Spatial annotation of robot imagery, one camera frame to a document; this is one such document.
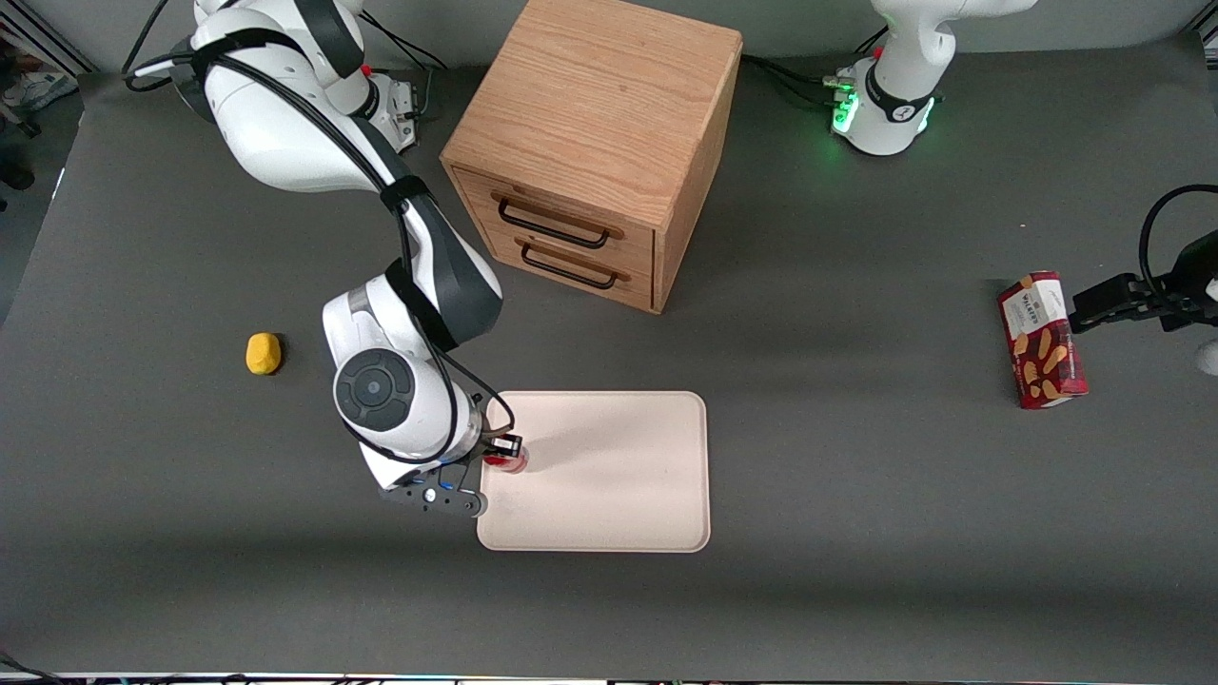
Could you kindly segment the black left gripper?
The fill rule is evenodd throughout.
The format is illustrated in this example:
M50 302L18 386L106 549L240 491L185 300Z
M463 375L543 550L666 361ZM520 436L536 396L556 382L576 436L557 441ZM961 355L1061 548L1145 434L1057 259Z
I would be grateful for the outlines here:
M1151 308L1164 333L1188 325L1217 325L1216 278L1217 234L1209 233L1183 247L1175 264L1162 275L1153 275L1149 264L1149 234L1138 243L1141 279L1149 286ZM1073 296L1069 314L1071 333L1082 335L1099 325L1140 321L1144 286L1141 279L1123 273L1088 286Z

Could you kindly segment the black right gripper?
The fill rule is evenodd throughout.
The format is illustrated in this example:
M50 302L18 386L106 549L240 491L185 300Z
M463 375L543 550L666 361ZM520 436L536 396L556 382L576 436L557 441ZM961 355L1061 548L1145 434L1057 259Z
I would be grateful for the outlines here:
M495 435L486 418L458 427L447 446L447 464L469 463L487 451L488 460L526 460L523 438L514 434Z

